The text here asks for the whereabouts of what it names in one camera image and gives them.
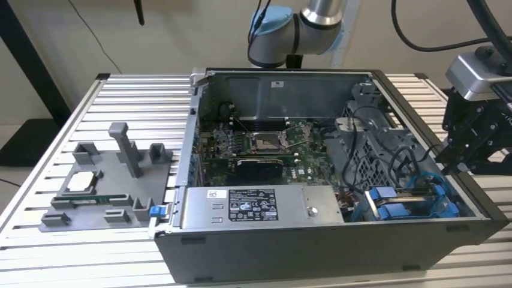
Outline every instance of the blue latch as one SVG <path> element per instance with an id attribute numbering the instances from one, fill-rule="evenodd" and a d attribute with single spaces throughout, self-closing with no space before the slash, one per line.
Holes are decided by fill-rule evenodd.
<path id="1" fill-rule="evenodd" d="M 166 214 L 166 209 L 164 206 L 153 206 L 149 208 L 149 217 L 162 218 Z"/>
<path id="2" fill-rule="evenodd" d="M 369 195 L 373 200 L 397 197 L 397 192 L 393 187 L 374 187 L 369 190 Z"/>
<path id="3" fill-rule="evenodd" d="M 382 220 L 396 220 L 401 217 L 410 216 L 401 203 L 385 204 L 377 209 L 377 211 Z"/>

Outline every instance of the black stand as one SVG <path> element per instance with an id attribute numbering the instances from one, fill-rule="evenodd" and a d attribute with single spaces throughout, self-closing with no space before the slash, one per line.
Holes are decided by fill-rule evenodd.
<path id="1" fill-rule="evenodd" d="M 22 124 L 0 150 L 0 166 L 33 166 L 70 111 L 6 0 L 0 0 L 0 36 L 53 117 L 30 119 Z"/>
<path id="2" fill-rule="evenodd" d="M 286 68 L 302 68 L 302 58 L 304 55 L 286 55 Z"/>

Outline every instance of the warning label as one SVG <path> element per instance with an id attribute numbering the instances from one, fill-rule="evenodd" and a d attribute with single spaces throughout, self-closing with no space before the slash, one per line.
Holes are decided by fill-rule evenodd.
<path id="1" fill-rule="evenodd" d="M 273 189 L 229 190 L 230 221 L 273 221 L 277 203 Z"/>

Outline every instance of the aluminum table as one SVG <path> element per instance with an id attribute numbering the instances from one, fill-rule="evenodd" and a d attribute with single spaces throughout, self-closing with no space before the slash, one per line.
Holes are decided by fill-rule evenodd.
<path id="1" fill-rule="evenodd" d="M 388 77 L 444 138 L 446 98 L 440 89 L 413 74 Z M 128 123 L 138 148 L 146 149 L 157 140 L 173 150 L 165 196 L 172 199 L 189 99 L 188 75 L 112 75 L 94 81 L 0 216 L 0 286 L 176 287 L 145 228 L 41 233 L 37 226 L 74 162 L 70 152 L 77 142 L 93 141 L 100 150 L 117 149 L 106 132 L 113 121 Z M 474 180 L 510 219 L 512 177 L 474 176 Z M 512 287 L 512 224 L 484 244 L 456 249 L 428 271 L 224 287 Z"/>

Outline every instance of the black wire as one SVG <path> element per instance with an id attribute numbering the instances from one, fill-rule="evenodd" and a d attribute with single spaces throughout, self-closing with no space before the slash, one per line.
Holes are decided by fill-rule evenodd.
<path id="1" fill-rule="evenodd" d="M 320 136 L 324 137 L 326 133 L 334 132 L 337 129 L 336 127 L 325 127 L 320 129 Z"/>
<path id="2" fill-rule="evenodd" d="M 217 120 L 220 120 L 221 117 L 221 109 L 225 104 L 233 105 L 233 102 L 230 101 L 221 101 L 217 106 Z"/>
<path id="3" fill-rule="evenodd" d="M 394 161 L 396 161 L 396 159 L 397 159 L 397 157 L 398 157 L 398 155 L 400 155 L 400 153 L 402 152 L 402 151 L 406 151 L 408 153 L 409 153 L 409 157 L 410 157 L 410 161 L 412 161 L 412 163 L 413 163 L 413 166 L 414 166 L 414 172 L 416 172 L 416 174 L 417 174 L 417 179 L 421 177 L 421 170 L 420 170 L 420 168 L 418 168 L 418 164 L 417 164 L 417 160 L 416 160 L 416 155 L 414 155 L 414 152 L 413 152 L 413 150 L 409 148 L 409 147 L 401 147 L 401 148 L 398 148 L 397 150 L 396 150 L 396 152 L 394 152 L 394 154 L 393 154 L 393 156 L 392 156 L 392 158 L 390 158 L 390 161 L 389 161 L 389 167 L 386 168 L 386 174 L 389 175 L 389 178 L 392 179 L 393 177 L 390 177 L 390 169 L 392 169 L 392 167 L 393 167 L 393 164 L 394 164 Z"/>
<path id="4" fill-rule="evenodd" d="M 486 6 L 485 0 L 466 0 L 466 3 L 497 52 L 508 64 L 512 65 L 512 43 L 496 21 L 489 6 Z"/>
<path id="5" fill-rule="evenodd" d="M 424 161 L 426 160 L 426 158 L 428 158 L 428 156 L 429 156 L 429 153 L 430 153 L 432 149 L 433 149 L 436 146 L 442 146 L 442 145 L 440 145 L 440 144 L 432 144 L 432 145 L 429 146 L 429 148 L 426 149 L 426 151 L 425 151 L 425 153 L 424 153 L 421 159 L 417 160 L 417 162 L 424 162 Z"/>
<path id="6" fill-rule="evenodd" d="M 258 11 L 260 7 L 261 7 L 261 0 L 257 1 L 256 12 L 253 14 L 253 19 L 250 20 L 249 33 L 246 33 L 246 43 L 250 43 L 250 31 L 253 30 L 254 21 L 256 21 L 256 14 L 257 14 L 257 11 Z"/>
<path id="7" fill-rule="evenodd" d="M 380 137 L 378 137 L 380 134 L 381 134 L 381 132 L 382 132 L 382 131 L 378 131 L 378 132 L 377 132 L 377 135 L 374 135 L 374 141 L 377 141 L 377 144 L 380 145 L 380 147 L 381 147 L 381 148 L 384 149 L 384 151 L 388 152 L 389 155 L 390 155 L 390 154 L 394 153 L 394 151 L 393 151 L 389 147 L 386 147 L 385 144 L 382 143 L 382 141 L 381 141 L 381 139 L 380 139 Z"/>
<path id="8" fill-rule="evenodd" d="M 329 125 L 325 125 L 325 123 L 328 123 L 332 119 L 337 119 L 340 116 L 340 113 L 336 113 L 333 116 L 325 118 L 322 121 L 314 123 L 314 127 L 320 127 L 320 128 L 324 128 L 324 127 L 336 127 L 334 124 L 329 124 Z"/>
<path id="9" fill-rule="evenodd" d="M 357 127 L 354 125 L 354 121 L 353 119 L 356 118 L 356 112 L 358 110 L 361 110 L 362 108 L 368 108 L 368 109 L 376 109 L 378 111 L 381 111 L 377 107 L 374 106 L 361 106 L 358 107 L 357 109 L 353 110 L 353 112 L 350 113 L 350 118 L 352 118 L 352 129 L 353 129 L 353 136 L 352 136 L 352 145 L 350 145 L 350 150 L 349 150 L 349 158 L 346 159 L 346 162 L 345 162 L 345 165 L 342 166 L 342 169 L 341 169 L 341 180 L 342 180 L 342 183 L 345 183 L 345 185 L 348 186 L 348 188 L 358 193 L 360 195 L 362 195 L 364 191 L 361 189 L 358 189 L 356 186 L 353 186 L 352 183 L 348 182 L 346 180 L 346 171 L 348 171 L 348 168 L 349 168 L 349 164 L 352 162 L 352 159 L 353 159 L 353 155 L 354 155 L 354 147 L 357 145 Z"/>
<path id="10" fill-rule="evenodd" d="M 398 25 L 398 20 L 397 20 L 397 0 L 390 0 L 390 20 L 393 22 L 393 28 L 394 28 L 396 33 L 398 34 L 400 40 L 404 42 L 405 45 L 408 45 L 412 49 L 414 49 L 416 51 L 420 51 L 420 52 L 446 51 L 446 50 L 457 49 L 457 48 L 461 48 L 461 47 L 466 47 L 466 46 L 481 44 L 481 43 L 485 43 L 485 42 L 490 41 L 488 38 L 480 38 L 480 39 L 464 41 L 464 42 L 460 42 L 460 43 L 454 43 L 454 44 L 444 45 L 444 46 L 438 46 L 438 47 L 421 47 L 421 46 L 417 46 L 414 43 L 410 42 L 409 39 L 406 39 L 406 37 L 405 37 L 405 35 L 404 35 L 402 31 L 401 31 L 400 25 Z"/>
<path id="11" fill-rule="evenodd" d="M 122 74 L 121 69 L 118 69 L 117 64 L 113 62 L 110 56 L 106 54 L 105 49 L 102 48 L 101 42 L 98 41 L 98 38 L 97 38 L 97 36 L 96 36 L 93 30 L 90 29 L 89 24 L 86 24 L 84 18 L 81 17 L 80 12 L 78 12 L 78 10 L 77 10 L 77 8 L 76 8 L 73 2 L 72 2 L 70 0 L 66 0 L 66 1 L 69 2 L 69 4 L 70 4 L 70 6 L 72 6 L 72 8 L 73 8 L 73 10 L 74 10 L 74 12 L 76 12 L 78 18 L 81 19 L 81 22 L 85 24 L 86 28 L 89 29 L 89 31 L 90 31 L 90 33 L 92 33 L 94 39 L 96 39 L 96 42 L 97 42 L 97 44 L 98 44 L 98 47 L 101 48 L 101 52 L 102 52 L 102 54 L 106 56 L 106 58 L 108 58 L 109 61 L 112 62 L 113 66 L 116 67 L 116 69 L 117 69 L 117 71 L 118 71 L 118 73 Z"/>
<path id="12" fill-rule="evenodd" d="M 9 180 L 1 179 L 1 178 L 0 178 L 0 182 L 5 182 L 5 183 L 8 183 L 16 187 L 21 187 L 21 185 L 16 184 L 14 182 L 10 182 Z"/>
<path id="13" fill-rule="evenodd" d="M 266 1 L 265 7 L 262 8 L 261 13 L 260 13 L 258 16 L 257 16 L 257 20 L 256 20 L 254 26 L 250 27 L 252 30 L 253 30 L 253 33 L 252 33 L 252 35 L 250 35 L 250 37 L 249 37 L 249 45 L 248 45 L 248 47 L 246 47 L 246 58 L 248 58 L 248 59 L 250 58 L 250 57 L 249 57 L 249 51 L 250 51 L 250 47 L 252 47 L 252 45 L 253 45 L 253 43 L 254 43 L 254 39 L 256 39 L 256 30 L 257 30 L 258 27 L 261 26 L 262 20 L 264 20 L 265 15 L 266 15 L 266 9 L 268 9 L 268 7 L 269 7 L 269 5 L 270 5 L 270 1 L 272 1 L 272 0 L 268 0 L 268 1 Z"/>

